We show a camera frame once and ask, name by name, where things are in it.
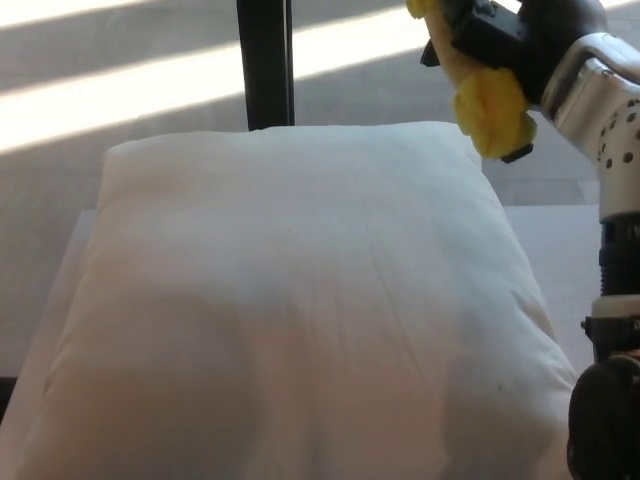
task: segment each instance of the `black metal frame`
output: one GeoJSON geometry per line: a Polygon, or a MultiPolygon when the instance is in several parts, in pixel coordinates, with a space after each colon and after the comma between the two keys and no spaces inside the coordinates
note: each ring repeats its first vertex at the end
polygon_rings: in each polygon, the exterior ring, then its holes
{"type": "Polygon", "coordinates": [[[237,0],[249,130],[295,124],[291,0],[237,0]]]}
{"type": "Polygon", "coordinates": [[[17,380],[15,377],[0,377],[0,423],[2,423],[17,380]]]}

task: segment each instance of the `yellow sponge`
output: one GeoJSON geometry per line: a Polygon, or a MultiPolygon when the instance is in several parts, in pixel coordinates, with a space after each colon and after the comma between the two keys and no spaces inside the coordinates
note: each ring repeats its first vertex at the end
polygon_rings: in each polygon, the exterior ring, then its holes
{"type": "Polygon", "coordinates": [[[440,64],[458,92],[454,109],[460,130],[483,158],[501,158],[529,145],[536,124],[515,75],[492,69],[451,46],[453,32],[437,0],[407,0],[414,18],[425,20],[440,64]]]}

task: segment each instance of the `sunlight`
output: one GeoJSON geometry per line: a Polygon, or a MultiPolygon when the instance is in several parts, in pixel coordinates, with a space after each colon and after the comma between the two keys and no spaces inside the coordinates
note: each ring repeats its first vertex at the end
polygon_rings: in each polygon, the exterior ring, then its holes
{"type": "MultiPolygon", "coordinates": [[[[421,49],[426,42],[426,27],[404,8],[301,29],[294,34],[295,77],[310,78],[421,49]]],[[[0,96],[0,152],[243,91],[242,57],[236,42],[9,92],[0,96]]]]}
{"type": "Polygon", "coordinates": [[[2,2],[0,28],[19,27],[99,10],[150,3],[154,0],[11,0],[2,2]]]}
{"type": "Polygon", "coordinates": [[[498,0],[498,3],[505,7],[507,10],[511,10],[514,13],[518,13],[520,11],[520,7],[522,3],[518,0],[498,0]]]}
{"type": "Polygon", "coordinates": [[[611,8],[629,5],[630,3],[635,3],[636,1],[637,0],[601,0],[600,3],[602,3],[606,10],[609,10],[611,8]]]}

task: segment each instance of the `white table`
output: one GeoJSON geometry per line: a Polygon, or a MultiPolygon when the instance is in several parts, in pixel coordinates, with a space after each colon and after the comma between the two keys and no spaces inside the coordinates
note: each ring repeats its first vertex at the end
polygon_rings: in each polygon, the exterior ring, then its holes
{"type": "MultiPolygon", "coordinates": [[[[591,363],[591,347],[579,325],[599,291],[597,208],[509,207],[506,211],[547,299],[558,341],[574,366],[583,370],[591,363]]],[[[78,220],[0,428],[2,480],[15,478],[20,451],[40,406],[49,366],[73,301],[93,223],[92,212],[83,212],[78,220]]]]}

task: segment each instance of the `pillow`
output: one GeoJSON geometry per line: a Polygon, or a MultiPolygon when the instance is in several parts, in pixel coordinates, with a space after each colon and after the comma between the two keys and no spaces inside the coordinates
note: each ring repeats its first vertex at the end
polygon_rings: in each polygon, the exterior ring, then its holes
{"type": "Polygon", "coordinates": [[[561,479],[574,372],[454,125],[107,155],[19,480],[561,479]]]}

